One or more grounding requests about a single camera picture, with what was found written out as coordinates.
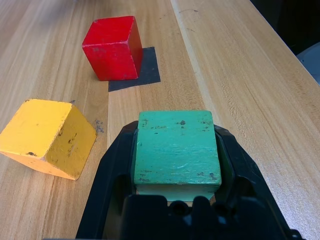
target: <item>wooden table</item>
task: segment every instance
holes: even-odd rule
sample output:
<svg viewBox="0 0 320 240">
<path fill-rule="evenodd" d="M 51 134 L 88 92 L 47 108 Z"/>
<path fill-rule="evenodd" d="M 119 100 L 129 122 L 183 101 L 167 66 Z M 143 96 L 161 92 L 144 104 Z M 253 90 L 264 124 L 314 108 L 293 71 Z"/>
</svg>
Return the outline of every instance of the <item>wooden table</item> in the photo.
<svg viewBox="0 0 320 240">
<path fill-rule="evenodd" d="M 134 15 L 160 83 L 108 93 L 81 44 Z M 99 130 L 77 181 L 0 156 L 1 239 L 74 238 L 98 163 L 147 110 L 210 110 L 258 164 L 291 228 L 320 233 L 320 87 L 249 0 L 0 0 L 0 131 L 27 98 L 74 101 Z"/>
</svg>

